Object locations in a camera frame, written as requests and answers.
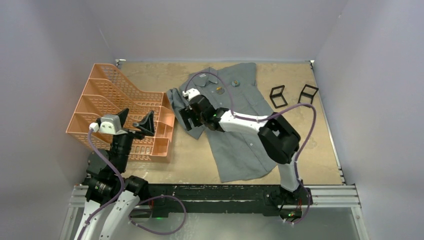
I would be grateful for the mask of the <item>grey button-up shirt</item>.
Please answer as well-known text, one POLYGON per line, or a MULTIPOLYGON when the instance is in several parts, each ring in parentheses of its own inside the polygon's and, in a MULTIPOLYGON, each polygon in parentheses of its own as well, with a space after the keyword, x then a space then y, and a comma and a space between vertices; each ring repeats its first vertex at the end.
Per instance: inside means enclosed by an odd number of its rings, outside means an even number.
MULTIPOLYGON (((182 91, 195 88, 204 95, 214 108, 230 108, 236 113, 252 116, 269 116, 274 111, 257 88, 257 65, 253 62, 239 63, 216 70, 208 67, 202 73, 191 73, 188 80, 178 88, 166 92, 169 103, 178 122, 184 122, 179 110, 188 105, 182 91), (232 81, 240 81, 233 87, 232 81), (224 94, 217 94, 216 88, 223 87, 224 94)), ((221 182, 251 180, 261 178, 272 171, 276 162, 267 155, 256 135, 212 131, 206 126, 193 127, 187 134, 198 139, 205 133, 216 162, 221 182)))

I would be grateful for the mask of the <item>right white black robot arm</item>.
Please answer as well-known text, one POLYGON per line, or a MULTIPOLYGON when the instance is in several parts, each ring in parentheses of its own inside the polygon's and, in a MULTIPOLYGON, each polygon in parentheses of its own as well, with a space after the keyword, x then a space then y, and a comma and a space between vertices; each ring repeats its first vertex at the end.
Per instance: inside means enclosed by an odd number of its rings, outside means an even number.
POLYGON ((270 116, 253 116, 232 112, 231 109, 214 108, 202 94, 183 92, 188 106, 179 110, 187 130, 206 126, 212 131, 256 135, 267 155, 276 162, 280 175, 279 195, 282 205, 294 204, 298 209, 313 202, 310 191, 304 186, 298 172, 298 158, 304 146, 294 127, 281 112, 270 116))

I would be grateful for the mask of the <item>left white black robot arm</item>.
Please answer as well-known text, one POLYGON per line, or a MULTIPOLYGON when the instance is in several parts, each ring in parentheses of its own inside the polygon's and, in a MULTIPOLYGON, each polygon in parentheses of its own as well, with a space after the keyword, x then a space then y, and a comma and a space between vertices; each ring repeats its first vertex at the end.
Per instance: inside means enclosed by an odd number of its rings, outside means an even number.
POLYGON ((148 182, 140 177, 123 178, 132 144, 155 134, 154 111, 125 128, 129 114, 125 108, 116 114, 106 114, 90 123, 87 142, 92 148, 83 181, 87 186, 84 212, 76 240, 111 240, 118 233, 124 217, 149 199, 148 182))

